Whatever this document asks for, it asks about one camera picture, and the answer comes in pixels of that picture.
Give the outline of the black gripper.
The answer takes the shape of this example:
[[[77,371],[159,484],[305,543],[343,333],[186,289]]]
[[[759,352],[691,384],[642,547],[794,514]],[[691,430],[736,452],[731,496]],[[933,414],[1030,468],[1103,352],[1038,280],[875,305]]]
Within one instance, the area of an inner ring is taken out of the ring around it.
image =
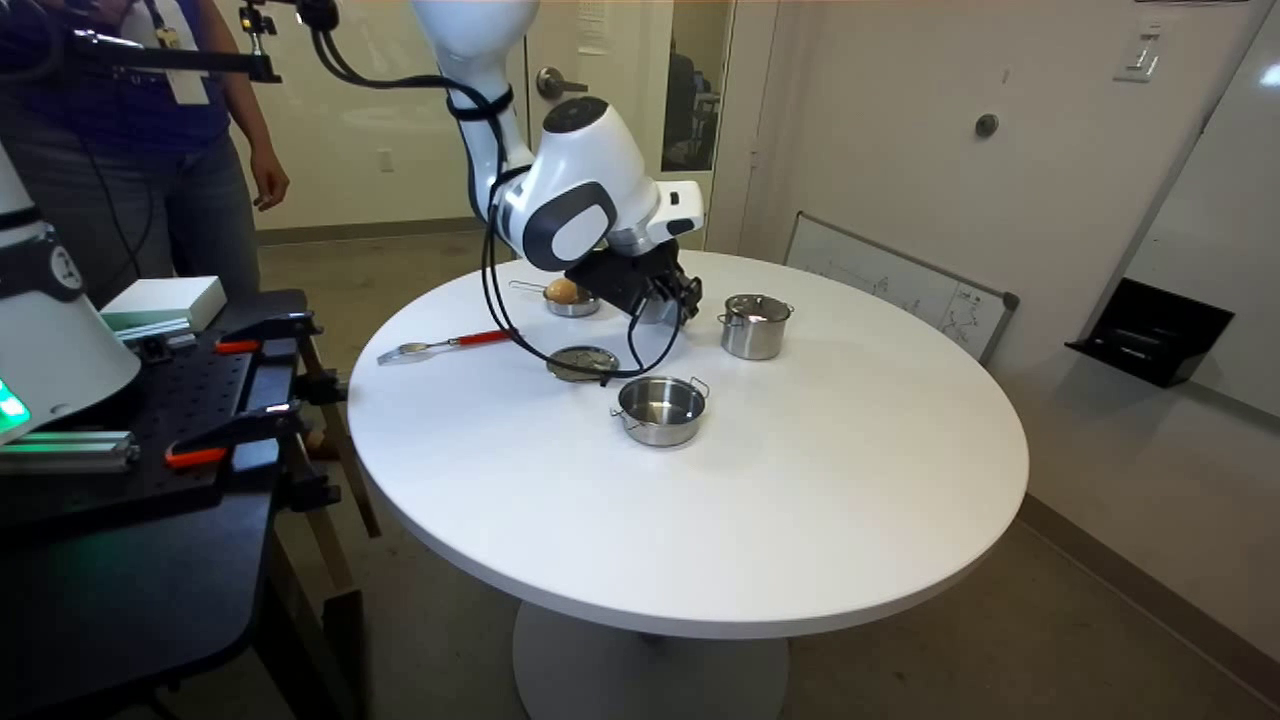
[[[571,262],[569,277],[626,316],[662,300],[691,316],[703,296],[703,282],[683,273],[674,243],[659,243],[642,255],[602,248]]]

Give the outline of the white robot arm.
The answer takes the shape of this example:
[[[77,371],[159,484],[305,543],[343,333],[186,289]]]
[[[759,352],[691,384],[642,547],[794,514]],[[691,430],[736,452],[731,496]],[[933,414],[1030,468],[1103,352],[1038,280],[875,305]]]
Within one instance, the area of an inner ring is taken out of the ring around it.
[[[532,267],[638,321],[689,321],[703,296],[678,236],[703,222],[696,181],[655,181],[623,114],[598,95],[548,108],[539,145],[517,126],[508,50],[539,0],[411,0],[447,79],[470,213]]]

